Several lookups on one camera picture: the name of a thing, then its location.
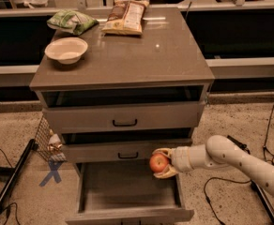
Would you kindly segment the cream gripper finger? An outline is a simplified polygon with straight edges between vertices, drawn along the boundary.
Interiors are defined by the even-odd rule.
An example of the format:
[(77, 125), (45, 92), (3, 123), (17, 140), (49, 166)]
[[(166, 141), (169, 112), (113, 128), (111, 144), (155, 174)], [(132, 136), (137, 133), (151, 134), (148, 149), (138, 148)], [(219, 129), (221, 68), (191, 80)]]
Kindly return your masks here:
[(153, 155), (155, 154), (163, 154), (165, 157), (169, 158), (172, 155), (173, 149), (172, 148), (158, 148), (152, 152)]
[(173, 165), (167, 165), (162, 172), (155, 172), (154, 176), (158, 179), (167, 179), (179, 174), (179, 171)]

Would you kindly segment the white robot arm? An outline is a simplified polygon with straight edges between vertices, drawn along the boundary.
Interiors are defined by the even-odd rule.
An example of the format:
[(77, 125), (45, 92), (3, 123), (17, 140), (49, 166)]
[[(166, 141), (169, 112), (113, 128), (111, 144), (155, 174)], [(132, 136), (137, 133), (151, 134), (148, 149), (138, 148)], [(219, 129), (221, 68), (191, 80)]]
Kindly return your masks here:
[(152, 155), (156, 154), (170, 160), (161, 172), (154, 173), (159, 179), (198, 168), (213, 170), (232, 166), (274, 197), (274, 166), (249, 155), (224, 136), (211, 136), (202, 145), (158, 148), (152, 153)]

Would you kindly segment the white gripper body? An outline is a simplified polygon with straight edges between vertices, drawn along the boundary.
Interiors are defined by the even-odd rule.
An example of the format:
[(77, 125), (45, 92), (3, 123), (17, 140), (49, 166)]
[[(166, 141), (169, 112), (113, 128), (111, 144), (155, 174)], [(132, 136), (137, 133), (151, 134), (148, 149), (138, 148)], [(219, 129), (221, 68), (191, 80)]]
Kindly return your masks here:
[(186, 173), (192, 170), (190, 165), (190, 152), (187, 146), (179, 146), (172, 150), (171, 161), (179, 173)]

